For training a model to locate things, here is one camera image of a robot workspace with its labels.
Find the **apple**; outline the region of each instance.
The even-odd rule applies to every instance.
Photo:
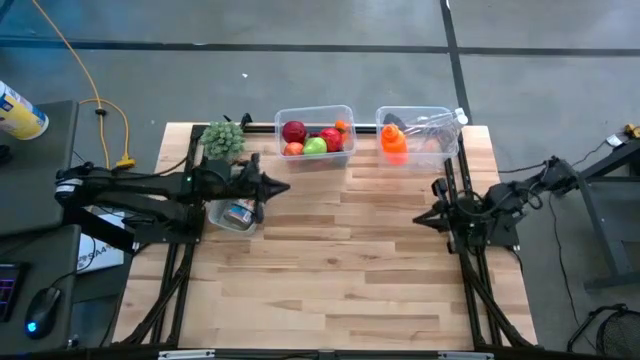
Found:
[[[300,143],[288,143],[284,148],[283,154],[285,156],[302,155],[302,149],[304,149],[304,146]]]
[[[307,129],[300,121],[289,121],[282,127],[282,137],[286,142],[304,143],[307,137]]]
[[[337,129],[324,129],[320,132],[320,137],[327,143],[328,152],[336,152],[342,148],[342,134]]]
[[[323,138],[310,138],[302,151],[305,155],[324,154],[327,152],[327,143]]]

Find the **orange bottle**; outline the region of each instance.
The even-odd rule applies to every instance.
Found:
[[[404,165],[409,161],[407,139],[395,124],[388,124],[380,133],[382,150],[393,165]]]

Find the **wooden table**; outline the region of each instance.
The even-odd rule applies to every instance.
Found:
[[[184,157],[192,125],[167,124],[158,171]],[[467,126],[463,133],[473,186],[483,194],[499,182],[489,131]],[[442,173],[378,168],[375,136],[359,136],[341,171],[290,172],[273,135],[247,135],[246,147],[291,190],[269,201],[264,224],[249,238],[206,226],[181,347],[472,347],[458,257],[447,253],[445,236],[411,222],[434,202],[430,185]],[[152,245],[134,259],[114,341],[131,333],[158,296],[166,252]],[[503,249],[488,250],[487,258],[496,301],[535,343],[518,262]],[[484,306],[479,311],[489,339]]]

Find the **black desk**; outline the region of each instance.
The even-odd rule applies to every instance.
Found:
[[[36,106],[49,117],[42,135],[22,141],[0,132],[0,144],[9,145],[13,154],[13,160],[0,167],[0,236],[52,229],[62,223],[63,209],[54,199],[55,175],[71,165],[78,104],[62,101]]]
[[[51,333],[39,340],[32,340],[25,335],[24,316],[31,298],[38,290],[50,286],[56,278],[75,270],[77,263],[80,226],[68,225],[42,234],[38,238],[37,234],[25,234],[0,241],[0,262],[27,262],[31,266],[24,278],[11,320],[0,323],[0,354],[51,350],[65,346],[68,340],[75,276],[67,276],[56,284],[62,290],[62,296]],[[7,256],[1,255],[17,245],[20,248]]]

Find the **plastic container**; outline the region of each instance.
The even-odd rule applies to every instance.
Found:
[[[467,123],[462,109],[432,106],[384,106],[376,111],[378,156],[381,165],[440,171],[458,154],[458,135]],[[388,124],[404,133],[406,153],[383,150],[381,134]]]
[[[253,222],[253,224],[251,224],[251,226],[249,226],[248,229],[244,230],[224,218],[224,211],[227,209],[227,205],[233,201],[234,200],[210,201],[207,204],[207,207],[209,210],[209,214],[208,214],[209,222],[214,225],[218,225],[223,229],[235,231],[245,236],[249,236],[254,232],[256,232],[256,228],[258,227],[258,224],[255,221]]]
[[[320,132],[326,128],[332,128],[338,120],[344,121],[346,125],[346,135],[344,136],[347,139],[342,151],[317,155],[283,155],[287,142],[282,138],[282,127],[287,122],[300,121],[304,123],[307,134],[310,134]],[[280,110],[275,117],[275,128],[278,156],[286,161],[288,167],[294,171],[312,172],[343,169],[347,166],[349,158],[356,151],[357,139],[353,123],[353,111],[345,105]]]

